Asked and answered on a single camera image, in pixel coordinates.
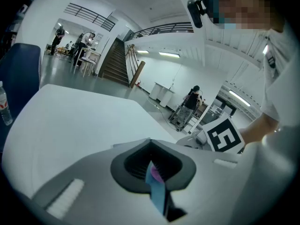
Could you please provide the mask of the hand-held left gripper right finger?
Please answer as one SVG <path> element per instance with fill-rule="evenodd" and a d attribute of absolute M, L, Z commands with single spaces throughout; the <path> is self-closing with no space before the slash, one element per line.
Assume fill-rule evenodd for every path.
<path fill-rule="evenodd" d="M 150 140 L 151 159 L 164 180 L 164 215 L 151 225 L 242 225 L 237 204 L 245 184 L 244 155 L 197 150 Z"/>

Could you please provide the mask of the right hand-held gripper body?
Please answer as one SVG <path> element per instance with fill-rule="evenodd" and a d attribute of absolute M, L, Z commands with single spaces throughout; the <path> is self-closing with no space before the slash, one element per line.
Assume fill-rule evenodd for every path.
<path fill-rule="evenodd" d="M 240 154 L 244 140 L 230 117 L 221 117 L 201 126 L 199 131 L 178 140 L 178 145 L 194 149 Z"/>

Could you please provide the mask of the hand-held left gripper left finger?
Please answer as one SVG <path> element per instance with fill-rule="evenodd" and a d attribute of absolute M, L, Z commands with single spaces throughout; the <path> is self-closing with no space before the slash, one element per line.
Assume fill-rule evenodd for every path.
<path fill-rule="evenodd" d="M 137 140 L 88 155 L 45 183 L 31 200 L 47 225 L 164 225 L 148 194 L 131 193 L 111 175 L 111 162 Z"/>

